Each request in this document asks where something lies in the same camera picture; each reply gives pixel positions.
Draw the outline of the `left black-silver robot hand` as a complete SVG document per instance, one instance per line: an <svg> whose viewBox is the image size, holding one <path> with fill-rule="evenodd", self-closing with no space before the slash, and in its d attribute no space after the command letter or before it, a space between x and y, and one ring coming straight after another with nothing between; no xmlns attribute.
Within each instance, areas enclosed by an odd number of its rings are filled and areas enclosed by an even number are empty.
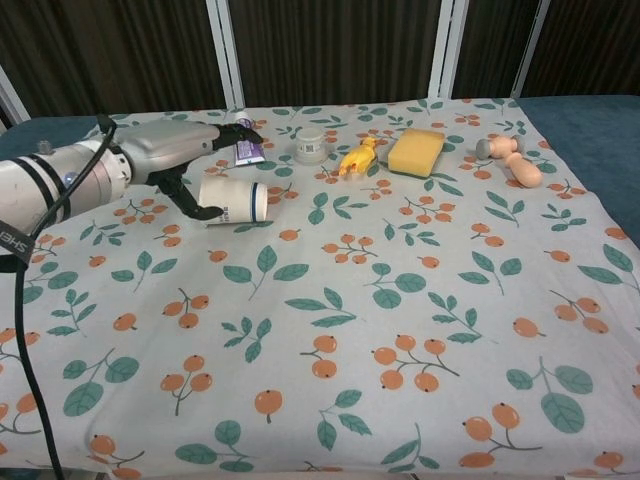
<svg viewBox="0 0 640 480"><path fill-rule="evenodd" d="M233 124L157 120L118 133L112 148L124 155L129 182L154 186L186 217L206 225L266 220L267 186L255 181L213 177L193 196L183 182L189 165L227 147L258 153L262 137L248 120Z"/></svg>

